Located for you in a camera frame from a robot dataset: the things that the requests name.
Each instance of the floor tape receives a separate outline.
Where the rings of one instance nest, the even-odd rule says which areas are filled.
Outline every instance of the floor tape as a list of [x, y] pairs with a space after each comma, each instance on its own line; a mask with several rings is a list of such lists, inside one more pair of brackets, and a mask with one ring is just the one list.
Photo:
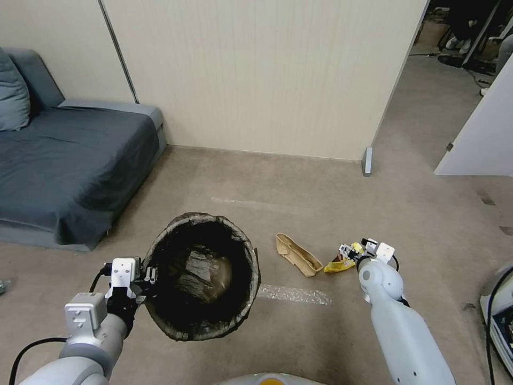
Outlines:
[[321, 290], [306, 290], [261, 284], [257, 298], [279, 299], [281, 301], [293, 301], [311, 303], [316, 305], [331, 305], [330, 296]]
[[247, 209], [253, 210], [264, 210], [264, 211], [272, 211], [272, 212], [281, 212], [287, 214], [295, 214], [295, 215], [312, 215], [313, 209], [309, 209], [307, 207], [298, 207], [298, 206], [289, 206], [289, 205], [279, 205], [275, 203], [265, 203], [265, 202], [255, 202], [255, 201], [237, 201], [235, 199], [221, 199], [212, 197], [212, 202], [216, 203], [228, 203], [237, 207], [245, 207]]

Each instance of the beige carpet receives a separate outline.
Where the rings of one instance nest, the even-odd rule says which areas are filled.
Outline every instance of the beige carpet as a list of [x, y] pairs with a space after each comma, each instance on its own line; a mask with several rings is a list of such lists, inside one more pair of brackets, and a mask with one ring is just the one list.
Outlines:
[[[0, 297], [0, 378], [6, 383], [27, 343], [66, 333], [64, 304], [88, 289], [104, 261], [144, 256], [172, 218], [204, 211], [247, 233], [259, 249], [262, 283], [322, 290], [331, 305], [258, 298], [235, 333], [186, 343], [168, 340], [141, 308], [111, 384], [207, 385], [259, 371], [333, 385], [392, 384], [356, 271], [305, 278], [276, 253], [278, 232], [324, 263], [341, 242], [371, 236], [393, 245], [408, 300], [457, 382], [485, 383], [484, 333], [473, 305], [493, 271], [513, 259], [513, 236], [499, 228], [513, 226], [513, 180], [432, 173], [478, 102], [469, 74], [413, 57], [379, 132], [370, 178], [358, 163], [172, 148], [93, 252], [0, 244], [0, 276], [13, 280]], [[482, 190], [495, 206], [483, 203]], [[19, 379], [55, 359], [59, 347], [28, 353]], [[497, 371], [498, 383], [507, 383]]]

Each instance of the sofa armrest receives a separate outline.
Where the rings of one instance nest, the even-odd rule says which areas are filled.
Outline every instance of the sofa armrest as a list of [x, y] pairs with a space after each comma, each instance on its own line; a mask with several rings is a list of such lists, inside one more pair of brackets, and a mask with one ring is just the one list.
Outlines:
[[162, 114], [160, 113], [160, 110], [157, 107], [145, 104], [66, 99], [59, 104], [59, 107], [85, 107], [140, 113], [149, 116], [151, 120], [153, 120], [155, 129], [158, 129], [162, 125]]
[[27, 83], [28, 90], [42, 109], [57, 107], [64, 96], [37, 52], [22, 48], [3, 48]]

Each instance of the white door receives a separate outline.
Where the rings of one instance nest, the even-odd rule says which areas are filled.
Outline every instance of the white door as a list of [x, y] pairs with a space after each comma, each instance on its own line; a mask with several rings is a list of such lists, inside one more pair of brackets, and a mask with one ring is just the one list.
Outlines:
[[513, 60], [508, 60], [434, 173], [513, 176]]

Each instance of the dark gray blanket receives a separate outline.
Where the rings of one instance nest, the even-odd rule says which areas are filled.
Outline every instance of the dark gray blanket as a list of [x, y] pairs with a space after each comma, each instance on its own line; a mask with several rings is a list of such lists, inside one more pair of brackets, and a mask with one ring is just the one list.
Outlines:
[[109, 230], [158, 151], [152, 120], [100, 109], [42, 111], [0, 133], [0, 220], [38, 227], [59, 244]]

